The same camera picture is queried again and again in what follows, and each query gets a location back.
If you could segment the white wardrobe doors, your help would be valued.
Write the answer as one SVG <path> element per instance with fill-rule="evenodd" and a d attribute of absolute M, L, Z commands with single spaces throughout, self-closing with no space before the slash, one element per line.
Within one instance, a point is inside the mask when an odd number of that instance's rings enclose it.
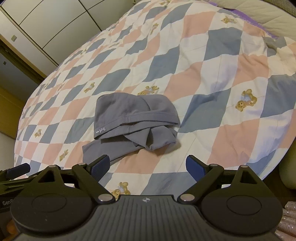
<path fill-rule="evenodd" d="M 47 76 L 135 1 L 1 1 L 1 35 Z"/>

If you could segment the grey-purple shirt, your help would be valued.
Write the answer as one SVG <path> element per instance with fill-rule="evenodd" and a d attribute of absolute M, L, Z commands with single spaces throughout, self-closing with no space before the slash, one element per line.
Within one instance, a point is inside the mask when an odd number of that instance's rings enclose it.
<path fill-rule="evenodd" d="M 83 162 L 103 155 L 113 161 L 140 149 L 174 145 L 179 124 L 175 106 L 164 95 L 102 95 L 96 102 L 94 140 L 82 148 Z"/>

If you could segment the beige pillow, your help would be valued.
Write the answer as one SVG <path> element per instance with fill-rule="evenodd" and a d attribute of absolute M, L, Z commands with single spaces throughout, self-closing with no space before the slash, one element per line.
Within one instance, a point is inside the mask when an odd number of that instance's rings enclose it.
<path fill-rule="evenodd" d="M 218 6 L 236 9 L 262 25 L 273 35 L 295 40 L 295 16 L 265 1 L 213 1 Z"/>

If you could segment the checkered teddy bear quilt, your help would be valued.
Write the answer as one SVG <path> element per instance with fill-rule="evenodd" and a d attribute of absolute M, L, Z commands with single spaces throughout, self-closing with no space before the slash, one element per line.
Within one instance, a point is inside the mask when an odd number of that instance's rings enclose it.
<path fill-rule="evenodd" d="M 273 37 L 204 1 L 143 1 L 67 57 L 27 100 L 15 165 L 31 173 L 82 162 L 104 94 L 166 96 L 178 141 L 111 163 L 114 194 L 180 195 L 194 184 L 186 157 L 265 178 L 295 139 L 295 38 Z"/>

